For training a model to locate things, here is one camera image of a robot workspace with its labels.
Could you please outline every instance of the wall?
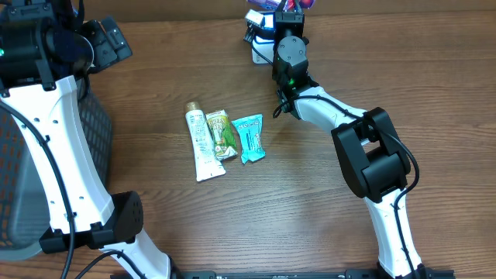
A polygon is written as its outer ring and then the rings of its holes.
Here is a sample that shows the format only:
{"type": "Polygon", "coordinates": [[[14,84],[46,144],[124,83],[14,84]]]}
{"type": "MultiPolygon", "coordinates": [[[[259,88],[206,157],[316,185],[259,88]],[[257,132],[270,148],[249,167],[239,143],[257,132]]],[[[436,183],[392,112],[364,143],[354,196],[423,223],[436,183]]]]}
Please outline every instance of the wall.
{"type": "MultiPolygon", "coordinates": [[[[120,22],[240,19],[245,0],[86,0],[87,19],[112,14],[120,22]]],[[[309,15],[439,12],[496,9],[496,0],[317,0],[309,15]]]]}

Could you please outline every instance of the white bottle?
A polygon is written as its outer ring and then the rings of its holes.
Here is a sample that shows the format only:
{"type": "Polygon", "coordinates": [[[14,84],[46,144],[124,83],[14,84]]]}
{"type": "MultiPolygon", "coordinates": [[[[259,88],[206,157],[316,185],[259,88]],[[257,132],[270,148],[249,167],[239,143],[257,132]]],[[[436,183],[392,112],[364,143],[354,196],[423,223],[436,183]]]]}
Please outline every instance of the white bottle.
{"type": "Polygon", "coordinates": [[[188,123],[193,152],[195,154],[196,181],[226,174],[226,170],[215,158],[214,142],[208,129],[205,113],[197,102],[186,104],[186,122],[188,123]]]}

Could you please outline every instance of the purple package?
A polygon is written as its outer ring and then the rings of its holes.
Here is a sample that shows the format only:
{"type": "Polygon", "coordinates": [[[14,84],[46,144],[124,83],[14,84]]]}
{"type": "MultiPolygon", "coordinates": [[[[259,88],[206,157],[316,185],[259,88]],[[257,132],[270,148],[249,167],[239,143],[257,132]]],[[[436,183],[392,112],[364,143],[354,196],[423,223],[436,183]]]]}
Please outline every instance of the purple package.
{"type": "MultiPolygon", "coordinates": [[[[249,3],[259,5],[260,7],[269,10],[275,10],[279,6],[279,3],[281,3],[281,0],[247,0],[247,1],[249,3]]],[[[314,4],[315,4],[315,0],[300,0],[300,6],[303,9],[310,9],[314,4]]],[[[292,9],[294,5],[295,5],[294,0],[288,0],[286,2],[286,6],[284,7],[284,10],[287,11],[289,9],[292,9]]]]}

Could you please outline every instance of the gray plastic basket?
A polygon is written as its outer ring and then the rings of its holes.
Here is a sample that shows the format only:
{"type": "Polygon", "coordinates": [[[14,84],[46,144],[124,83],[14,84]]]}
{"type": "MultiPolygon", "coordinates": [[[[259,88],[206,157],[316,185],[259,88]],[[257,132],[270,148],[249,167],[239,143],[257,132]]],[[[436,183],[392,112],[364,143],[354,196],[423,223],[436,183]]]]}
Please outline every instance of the gray plastic basket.
{"type": "MultiPolygon", "coordinates": [[[[78,85],[84,92],[84,84],[79,81],[78,85]]],[[[112,148],[110,118],[92,92],[78,102],[78,108],[91,157],[106,185],[112,148]]],[[[38,239],[49,227],[47,199],[33,159],[13,118],[0,111],[0,260],[37,255],[38,239]]]]}

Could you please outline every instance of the bottle cap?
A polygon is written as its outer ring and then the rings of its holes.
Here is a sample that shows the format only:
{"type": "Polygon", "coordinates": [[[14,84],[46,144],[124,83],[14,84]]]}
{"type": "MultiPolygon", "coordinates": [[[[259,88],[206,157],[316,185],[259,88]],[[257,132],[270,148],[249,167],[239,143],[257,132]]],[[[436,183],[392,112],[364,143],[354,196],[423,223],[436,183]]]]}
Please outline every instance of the bottle cap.
{"type": "Polygon", "coordinates": [[[194,111],[200,109],[200,104],[198,102],[189,102],[185,106],[186,112],[194,111]]]}

